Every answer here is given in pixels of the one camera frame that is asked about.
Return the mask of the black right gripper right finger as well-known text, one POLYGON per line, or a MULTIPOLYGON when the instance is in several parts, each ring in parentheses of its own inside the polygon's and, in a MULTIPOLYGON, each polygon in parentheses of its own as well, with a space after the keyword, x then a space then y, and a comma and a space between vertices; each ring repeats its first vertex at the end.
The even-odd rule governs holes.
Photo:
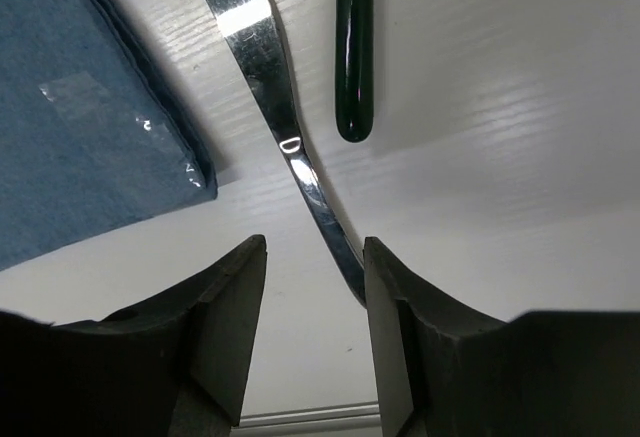
POLYGON ((531 311, 503 322, 365 242, 386 436, 635 436, 639 316, 531 311))

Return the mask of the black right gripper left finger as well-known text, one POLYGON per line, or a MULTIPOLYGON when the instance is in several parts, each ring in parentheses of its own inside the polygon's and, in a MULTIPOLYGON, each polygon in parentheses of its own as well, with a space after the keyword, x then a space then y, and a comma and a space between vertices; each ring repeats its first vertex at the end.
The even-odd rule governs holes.
POLYGON ((1 315, 5 436, 227 436, 241 418, 264 291, 254 235, 100 320, 1 315))

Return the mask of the blue cloth placemat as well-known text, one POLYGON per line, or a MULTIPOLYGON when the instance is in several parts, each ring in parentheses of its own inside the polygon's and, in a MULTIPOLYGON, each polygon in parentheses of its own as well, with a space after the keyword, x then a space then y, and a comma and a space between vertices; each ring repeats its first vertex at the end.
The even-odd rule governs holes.
POLYGON ((116 0, 1 0, 1 265, 217 196, 213 161, 116 0))

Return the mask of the dark handled knife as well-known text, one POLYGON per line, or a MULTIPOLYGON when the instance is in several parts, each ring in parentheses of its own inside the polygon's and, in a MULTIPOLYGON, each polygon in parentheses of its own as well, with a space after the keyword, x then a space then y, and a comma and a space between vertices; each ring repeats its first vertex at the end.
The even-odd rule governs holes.
POLYGON ((332 209, 304 145, 274 0, 205 0, 346 285, 366 304, 362 250, 332 209))

